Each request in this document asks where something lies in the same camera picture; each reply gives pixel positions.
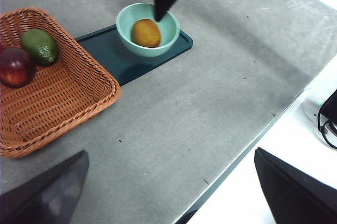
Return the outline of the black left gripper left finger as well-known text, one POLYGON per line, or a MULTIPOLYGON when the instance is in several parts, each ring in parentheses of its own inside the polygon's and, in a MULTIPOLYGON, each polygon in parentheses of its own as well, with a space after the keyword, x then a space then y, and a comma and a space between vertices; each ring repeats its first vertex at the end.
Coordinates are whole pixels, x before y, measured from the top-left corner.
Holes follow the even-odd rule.
POLYGON ((88 168, 88 153, 82 150, 2 194, 1 223, 69 223, 88 168))

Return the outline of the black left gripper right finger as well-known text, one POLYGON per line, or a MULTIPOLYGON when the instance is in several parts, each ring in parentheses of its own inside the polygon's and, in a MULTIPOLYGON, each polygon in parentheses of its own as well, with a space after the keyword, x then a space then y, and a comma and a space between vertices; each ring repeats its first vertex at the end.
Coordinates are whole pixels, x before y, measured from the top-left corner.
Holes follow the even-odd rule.
POLYGON ((336 223, 336 189, 262 148, 254 164, 276 223, 336 223))

